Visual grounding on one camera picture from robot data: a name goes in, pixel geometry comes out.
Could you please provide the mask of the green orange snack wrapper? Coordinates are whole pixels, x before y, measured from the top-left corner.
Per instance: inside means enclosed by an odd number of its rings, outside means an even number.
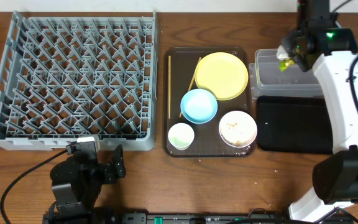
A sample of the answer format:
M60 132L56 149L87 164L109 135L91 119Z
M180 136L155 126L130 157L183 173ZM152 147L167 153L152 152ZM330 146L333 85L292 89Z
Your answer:
M292 66L293 64L295 64L295 62L291 58L282 60L279 64L279 69L281 72L284 72L288 67Z

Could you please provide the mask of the small white cup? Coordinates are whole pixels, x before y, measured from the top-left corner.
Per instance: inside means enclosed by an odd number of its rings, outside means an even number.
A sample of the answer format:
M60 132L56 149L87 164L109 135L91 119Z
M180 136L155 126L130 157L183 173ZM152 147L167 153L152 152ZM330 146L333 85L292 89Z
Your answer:
M189 148L194 141L195 132L193 128L186 123L174 124L168 130L168 141L176 149L184 151Z

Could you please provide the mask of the white bowl with food residue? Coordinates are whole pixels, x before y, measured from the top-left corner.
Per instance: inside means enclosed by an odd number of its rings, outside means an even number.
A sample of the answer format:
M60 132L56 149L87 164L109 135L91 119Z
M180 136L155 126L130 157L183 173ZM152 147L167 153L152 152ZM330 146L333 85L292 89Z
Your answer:
M227 145L243 148L255 141L257 124L254 118L244 111L230 111L220 119L218 131Z

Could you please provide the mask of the white napkin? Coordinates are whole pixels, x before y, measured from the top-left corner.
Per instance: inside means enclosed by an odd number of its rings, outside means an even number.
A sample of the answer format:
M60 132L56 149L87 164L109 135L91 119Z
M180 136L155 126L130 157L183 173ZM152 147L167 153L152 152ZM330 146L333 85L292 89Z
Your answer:
M290 58L286 48L282 45L280 45L277 49L276 58L280 61L288 60Z

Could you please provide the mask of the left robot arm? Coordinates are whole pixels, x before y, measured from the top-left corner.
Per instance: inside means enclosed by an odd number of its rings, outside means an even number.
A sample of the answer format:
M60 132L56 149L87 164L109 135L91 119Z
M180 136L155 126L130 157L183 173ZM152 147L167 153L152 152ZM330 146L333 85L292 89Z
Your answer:
M72 142L67 145L70 155L50 171L55 202L42 222L53 223L121 223L120 216L109 207L95 207L105 184L115 184L126 176L123 148L113 150L111 161L98 162L94 142Z

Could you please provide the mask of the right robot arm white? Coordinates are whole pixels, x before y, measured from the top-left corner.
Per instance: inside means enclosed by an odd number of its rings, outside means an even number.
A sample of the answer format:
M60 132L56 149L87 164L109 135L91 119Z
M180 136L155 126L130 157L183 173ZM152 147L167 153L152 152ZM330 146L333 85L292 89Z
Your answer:
M323 91L333 134L333 155L313 169L312 188L288 213L320 223L358 203L358 47L350 29L297 27L282 40L289 59L313 71Z

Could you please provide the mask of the clear plastic waste bin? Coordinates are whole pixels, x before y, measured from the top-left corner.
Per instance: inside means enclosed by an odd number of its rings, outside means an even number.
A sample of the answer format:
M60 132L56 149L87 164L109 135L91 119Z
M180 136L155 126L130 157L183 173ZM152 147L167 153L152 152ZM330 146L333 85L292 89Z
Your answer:
M252 99L260 96L322 98L323 92L313 71L302 72L297 64L279 69L277 49L260 49L249 64Z

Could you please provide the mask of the black waste tray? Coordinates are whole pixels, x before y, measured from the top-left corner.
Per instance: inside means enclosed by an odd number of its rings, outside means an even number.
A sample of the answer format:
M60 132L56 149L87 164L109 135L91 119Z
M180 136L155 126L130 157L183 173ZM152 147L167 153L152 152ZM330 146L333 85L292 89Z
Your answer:
M325 100L261 96L256 101L257 143L263 151L333 153L333 134Z

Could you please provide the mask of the grey dishwasher rack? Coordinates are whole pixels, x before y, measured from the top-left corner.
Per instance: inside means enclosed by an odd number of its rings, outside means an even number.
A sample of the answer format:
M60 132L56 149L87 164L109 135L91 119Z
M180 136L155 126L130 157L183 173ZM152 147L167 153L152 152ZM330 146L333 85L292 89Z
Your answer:
M155 146L158 20L24 17L14 12L0 63L0 147L47 151L95 135Z

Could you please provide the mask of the light blue bowl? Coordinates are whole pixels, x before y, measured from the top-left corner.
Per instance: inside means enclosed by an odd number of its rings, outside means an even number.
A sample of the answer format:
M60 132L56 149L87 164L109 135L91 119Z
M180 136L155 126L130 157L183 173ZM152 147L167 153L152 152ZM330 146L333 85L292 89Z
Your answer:
M182 116L189 122L204 124L215 117L218 112L218 102L208 90L194 89L183 96L180 109Z

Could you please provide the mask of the yellow plate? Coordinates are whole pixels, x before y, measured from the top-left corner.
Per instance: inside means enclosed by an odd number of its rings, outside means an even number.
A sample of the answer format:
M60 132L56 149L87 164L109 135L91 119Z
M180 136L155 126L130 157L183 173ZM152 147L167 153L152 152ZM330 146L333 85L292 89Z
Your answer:
M195 83L210 91L217 100L232 100L247 87L248 70L233 54L215 52L203 57L196 66Z

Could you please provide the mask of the wooden chopstick under bowl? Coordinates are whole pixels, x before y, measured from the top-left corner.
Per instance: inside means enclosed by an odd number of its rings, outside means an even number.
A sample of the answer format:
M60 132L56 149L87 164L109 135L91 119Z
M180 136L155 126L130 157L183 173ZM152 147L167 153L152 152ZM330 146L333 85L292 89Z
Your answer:
M199 64L199 62L201 61L201 59L202 59L202 57L199 57L196 66ZM192 76L192 78L191 78L191 82L190 82L190 85L189 85L189 87L188 87L187 92L189 92L189 91L192 89L192 87L193 87L193 84L194 84L194 82L195 82L195 73L196 73L196 69L195 69L195 71L193 72L193 76Z

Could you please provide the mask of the dark brown serving tray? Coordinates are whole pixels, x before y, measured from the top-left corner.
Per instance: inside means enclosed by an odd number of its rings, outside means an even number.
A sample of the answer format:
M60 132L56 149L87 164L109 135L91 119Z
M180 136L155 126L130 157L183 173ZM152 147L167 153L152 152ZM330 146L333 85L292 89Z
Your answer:
M250 88L247 87L241 95L229 101L218 101L216 116L205 124L193 124L180 115L180 102L195 71L199 57L205 57L215 52L227 52L241 59L248 65L248 56L241 47L172 47L164 55L164 84L163 84L163 148L172 157L247 157L255 149L255 143L248 147L235 148L227 145L219 135L220 119L230 111L253 113ZM168 56L172 56L171 84L171 118L168 118ZM195 139L188 149L180 151L168 141L168 130L177 123L189 124Z

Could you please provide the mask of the long wooden chopstick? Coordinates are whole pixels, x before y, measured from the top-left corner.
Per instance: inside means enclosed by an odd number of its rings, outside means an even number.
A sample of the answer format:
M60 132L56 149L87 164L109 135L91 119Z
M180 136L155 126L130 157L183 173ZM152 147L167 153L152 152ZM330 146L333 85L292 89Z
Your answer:
M172 56L168 56L168 118L171 118Z

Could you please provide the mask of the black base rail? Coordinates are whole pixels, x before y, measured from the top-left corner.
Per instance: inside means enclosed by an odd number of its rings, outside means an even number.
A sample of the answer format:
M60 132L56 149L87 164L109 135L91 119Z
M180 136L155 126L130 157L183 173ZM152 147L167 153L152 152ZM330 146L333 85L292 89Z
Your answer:
M273 212L263 208L255 208L244 214L217 213L123 213L119 223L122 224L276 224L276 223L311 223L311 224L353 224L358 218L342 209L333 209L316 218L303 218L290 211Z

